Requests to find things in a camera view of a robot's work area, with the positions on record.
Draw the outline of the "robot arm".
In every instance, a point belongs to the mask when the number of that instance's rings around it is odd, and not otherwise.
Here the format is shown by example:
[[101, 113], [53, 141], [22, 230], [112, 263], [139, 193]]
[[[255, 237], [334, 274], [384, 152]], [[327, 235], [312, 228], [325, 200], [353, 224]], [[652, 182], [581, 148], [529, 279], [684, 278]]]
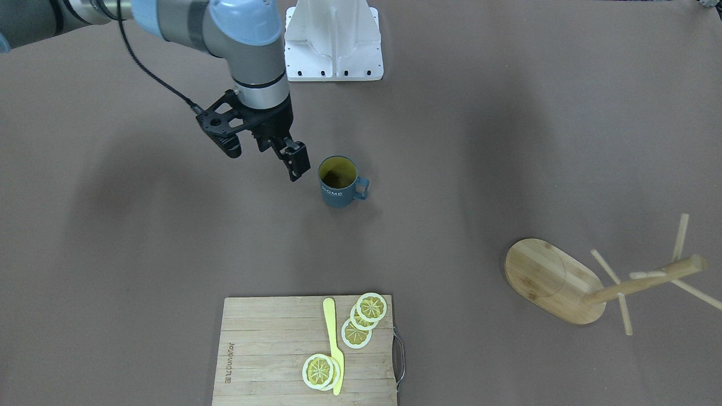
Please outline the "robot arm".
[[292, 139], [292, 102], [274, 1], [3, 1], [2, 53], [92, 25], [134, 20], [170, 43], [224, 59], [233, 89], [204, 109], [184, 98], [200, 129], [228, 157], [238, 158], [238, 133], [273, 149], [292, 182], [310, 168], [305, 144]]

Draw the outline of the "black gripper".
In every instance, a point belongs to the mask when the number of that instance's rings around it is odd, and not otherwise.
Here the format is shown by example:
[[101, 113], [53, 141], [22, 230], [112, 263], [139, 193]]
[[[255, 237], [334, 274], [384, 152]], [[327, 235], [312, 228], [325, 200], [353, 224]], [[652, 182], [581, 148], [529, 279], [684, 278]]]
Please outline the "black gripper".
[[285, 164], [291, 182], [296, 182], [310, 168], [309, 155], [303, 142], [290, 136], [292, 125], [292, 102], [290, 95], [279, 105], [269, 109], [246, 108], [246, 121], [253, 126], [249, 131], [260, 152], [272, 148]]

